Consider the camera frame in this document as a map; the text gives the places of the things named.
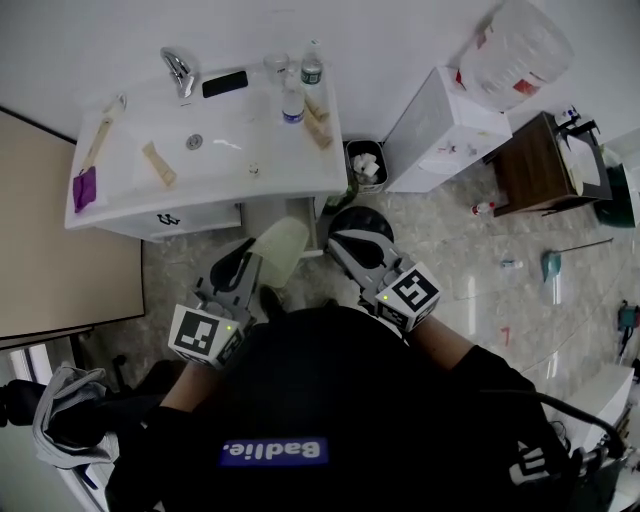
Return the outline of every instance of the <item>gray cloth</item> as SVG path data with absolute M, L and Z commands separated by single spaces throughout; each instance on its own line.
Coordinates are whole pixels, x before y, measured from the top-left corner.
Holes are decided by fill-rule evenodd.
M 81 402 L 102 398 L 107 388 L 102 368 L 89 372 L 63 365 L 47 385 L 33 419 L 33 440 L 37 457 L 53 466 L 70 469 L 82 464 L 113 462 L 120 455 L 118 438 L 112 432 L 96 446 L 78 448 L 56 443 L 46 434 L 53 417 Z

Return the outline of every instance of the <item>plastic jug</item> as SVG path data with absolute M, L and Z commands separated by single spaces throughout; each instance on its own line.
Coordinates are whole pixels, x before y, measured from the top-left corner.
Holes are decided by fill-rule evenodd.
M 505 112 L 558 79 L 573 60 L 560 29 L 526 0 L 507 0 L 460 62 L 458 81 L 481 105 Z

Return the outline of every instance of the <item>smartphone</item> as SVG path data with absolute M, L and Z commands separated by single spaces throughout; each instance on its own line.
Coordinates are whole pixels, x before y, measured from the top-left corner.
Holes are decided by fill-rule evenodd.
M 249 81 L 247 80 L 246 71 L 238 71 L 237 73 L 202 82 L 202 95 L 205 98 L 210 98 L 225 92 L 242 89 L 247 85 L 249 85 Z

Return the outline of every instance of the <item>door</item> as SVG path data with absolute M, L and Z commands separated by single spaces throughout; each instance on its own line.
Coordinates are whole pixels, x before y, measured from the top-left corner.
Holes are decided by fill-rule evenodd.
M 0 340 L 144 313 L 141 242 L 64 229 L 73 152 L 0 112 Z

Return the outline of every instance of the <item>marble floor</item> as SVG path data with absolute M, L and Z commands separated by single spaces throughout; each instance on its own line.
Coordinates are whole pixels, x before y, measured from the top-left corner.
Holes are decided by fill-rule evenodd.
M 616 312 L 623 299 L 640 300 L 636 230 L 601 226 L 590 206 L 542 217 L 539 213 L 474 217 L 470 206 L 500 201 L 493 169 L 476 165 L 428 194 L 378 194 L 356 204 L 389 220 L 397 245 L 423 261 L 444 289 L 435 316 L 504 357 L 538 390 L 563 398 L 613 362 Z M 147 314 L 96 329 L 85 342 L 93 364 L 125 354 L 125 379 L 138 382 L 157 360 L 173 358 L 167 336 L 176 302 L 216 247 L 241 229 L 198 233 L 144 244 Z M 540 255 L 614 237 L 610 244 L 566 253 L 555 286 L 543 285 Z M 502 268 L 515 259 L 522 268 Z M 334 297 L 355 306 L 358 290 L 328 257 L 304 260 L 284 290 L 290 309 Z M 632 360 L 638 346 L 631 344 Z

